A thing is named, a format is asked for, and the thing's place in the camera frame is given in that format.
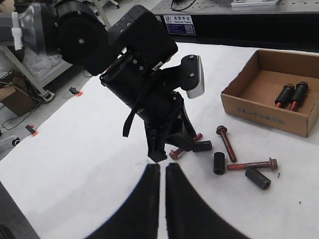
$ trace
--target cardboard box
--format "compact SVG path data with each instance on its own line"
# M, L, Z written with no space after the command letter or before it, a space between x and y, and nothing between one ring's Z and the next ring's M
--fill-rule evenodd
M26 93L27 87L23 77L15 76L12 82L20 90L10 85L1 86L0 102L19 117L36 107L37 102Z
M308 83L298 112L280 109L275 100L286 84ZM319 116L319 56L258 50L222 94L225 112L308 137Z

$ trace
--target plastic bag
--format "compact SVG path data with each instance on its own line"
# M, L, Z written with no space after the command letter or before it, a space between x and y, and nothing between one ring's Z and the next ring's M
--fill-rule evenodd
M22 64L31 74L41 78L60 61L61 56L38 56L32 50L26 48Z

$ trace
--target black cable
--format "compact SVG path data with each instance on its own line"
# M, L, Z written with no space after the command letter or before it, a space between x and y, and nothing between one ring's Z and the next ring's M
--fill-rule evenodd
M173 3L174 3L174 0L171 1L171 5L170 5L170 8L172 11L184 11L188 8L190 8L194 3L196 2L196 0L194 0L190 5L188 5L187 7L184 7L184 8L181 8L181 9L176 9L176 8L173 8Z
M84 71L83 71L83 76L85 76L86 78L91 78L93 75L90 75L90 76L87 76L87 75L85 75L85 69L84 69Z
M31 109L32 111L31 111L26 117L24 117L23 120L21 120L18 124L16 124L15 126L13 126L13 127L11 127L11 128L6 128L6 127L4 126L4 124L7 123L7 122L9 122L9 121L11 121L11 120L13 120L13 119L14 119L14 120L15 120L15 119L18 119L18 118L20 118L20 117L22 117L22 116L14 117L14 118L8 119L8 120L6 120L5 122L3 122L3 123L1 124L1 126L2 126L4 129L6 129L6 130L12 130L12 129L18 127L18 126L19 126L23 121L25 121L32 113L34 113L41 105L48 104L48 103L43 103L43 100L41 100L41 98L40 98L40 96L38 95L38 93L37 93L35 87L34 87L32 84L30 84L30 85L32 86L32 88L33 88L33 90L34 90L34 93L37 95L37 98L33 97L33 96L31 95L32 93L31 93L30 91L29 91L29 92L26 92L24 88L22 88L21 86L19 86L19 85L17 84L17 82L14 83L13 80L14 80L14 77L15 77L15 76L20 76L20 77L24 78L24 79L26 80L26 82L28 82L28 80L26 79L25 76L23 76L23 75L21 75L21 74L17 74L14 70L10 70L8 73L6 73L6 75L5 75L4 77L8 76L8 75L10 74L10 72L13 72L12 84L11 84L11 83L6 83L6 82L0 82L0 84L1 84L1 83L8 84L9 86L13 86L13 87L17 88L18 90L21 90L22 92L26 93L30 98L37 100L37 106L35 106L34 108L32 108L32 109Z
M4 126L5 123L7 123L7 122L9 122L9 121L11 121L11 120L13 120L13 119L15 120L15 119L17 119L17 118L20 118L20 117L22 117L22 116L18 116L18 117L14 117L14 118L10 118L10 119L6 120L5 122L3 122L3 123L1 124L2 128L5 128L6 130L12 130L12 129L18 127L20 124L22 124L23 121L26 120L26 118L28 118L32 113L34 113L34 112L40 107L40 105L41 105L41 103L38 103L38 105L32 109L33 111L30 112L26 117L24 117L23 120L21 120L17 125L15 125L15 126L13 126L13 127L11 127L11 128L6 128L6 127Z

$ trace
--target red clip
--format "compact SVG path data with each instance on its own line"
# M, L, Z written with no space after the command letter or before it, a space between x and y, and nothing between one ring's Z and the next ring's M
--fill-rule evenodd
M38 131L33 129L34 125L32 124L27 125L25 128L31 133L32 136L36 136L38 134Z

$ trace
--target blue label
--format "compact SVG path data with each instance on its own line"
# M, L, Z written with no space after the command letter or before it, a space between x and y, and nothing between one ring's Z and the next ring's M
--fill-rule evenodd
M193 25L167 23L166 26L170 34L196 35Z

